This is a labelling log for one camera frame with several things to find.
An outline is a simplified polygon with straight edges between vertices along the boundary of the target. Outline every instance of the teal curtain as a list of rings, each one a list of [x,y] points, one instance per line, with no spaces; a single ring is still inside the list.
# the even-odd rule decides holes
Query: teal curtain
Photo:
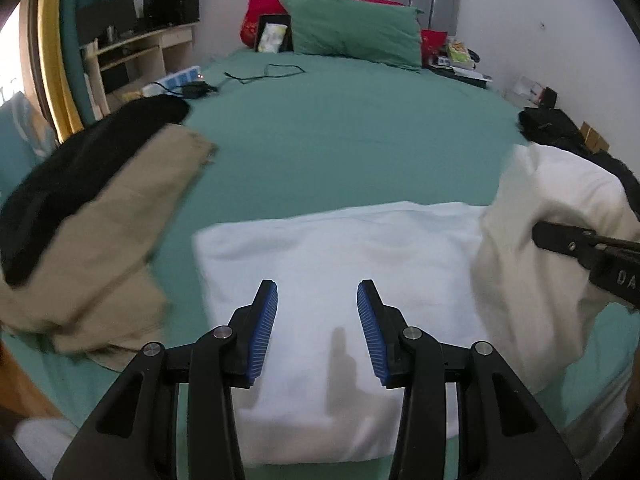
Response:
[[[84,82],[84,69],[82,68],[82,57],[76,31],[76,10],[100,1],[103,0],[60,0],[62,59],[65,64],[69,89],[84,126],[94,123],[95,118]]]

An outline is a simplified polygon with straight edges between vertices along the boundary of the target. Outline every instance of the red pillow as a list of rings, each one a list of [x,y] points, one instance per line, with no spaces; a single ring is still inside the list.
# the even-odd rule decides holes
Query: red pillow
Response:
[[[390,0],[360,0],[373,4],[398,5],[398,2]],[[249,0],[249,7],[244,15],[244,22],[240,29],[240,40],[248,46],[255,44],[255,33],[258,27],[258,20],[264,14],[286,14],[287,11],[280,4],[280,0]],[[436,32],[434,30],[422,30],[422,64],[425,66],[429,56],[437,54],[440,48],[447,41],[446,32]]]

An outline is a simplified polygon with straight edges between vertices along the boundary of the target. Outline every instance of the green pillow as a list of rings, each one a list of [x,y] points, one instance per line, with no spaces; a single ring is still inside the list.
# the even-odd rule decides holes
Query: green pillow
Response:
[[[291,15],[293,49],[418,70],[422,66],[415,7],[359,0],[280,0]]]

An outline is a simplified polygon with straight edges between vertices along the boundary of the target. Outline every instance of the yellow curtain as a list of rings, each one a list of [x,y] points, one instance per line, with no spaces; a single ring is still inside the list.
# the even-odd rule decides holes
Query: yellow curtain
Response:
[[[82,130],[78,109],[71,97],[60,44],[60,0],[38,0],[40,69],[49,109],[60,141]]]

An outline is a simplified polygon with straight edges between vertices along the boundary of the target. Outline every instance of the wooden floor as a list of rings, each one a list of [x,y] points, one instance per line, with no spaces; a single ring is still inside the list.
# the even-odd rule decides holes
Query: wooden floor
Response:
[[[62,416],[31,382],[2,343],[0,343],[0,408],[0,425],[4,426],[6,423],[2,424],[1,419],[6,418],[8,413],[18,418]]]

